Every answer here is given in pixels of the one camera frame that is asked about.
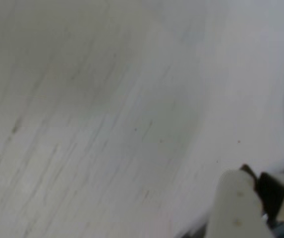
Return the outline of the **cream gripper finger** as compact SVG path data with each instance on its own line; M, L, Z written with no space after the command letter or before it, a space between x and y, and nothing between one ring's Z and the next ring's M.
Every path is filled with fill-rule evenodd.
M271 238L263 205L248 165L225 171L219 179L206 229L207 238Z
M274 237L284 238L284 222L276 218L279 206L283 204L284 185L269 173L263 172L257 180L256 192L262 200L263 214L267 215L266 223Z

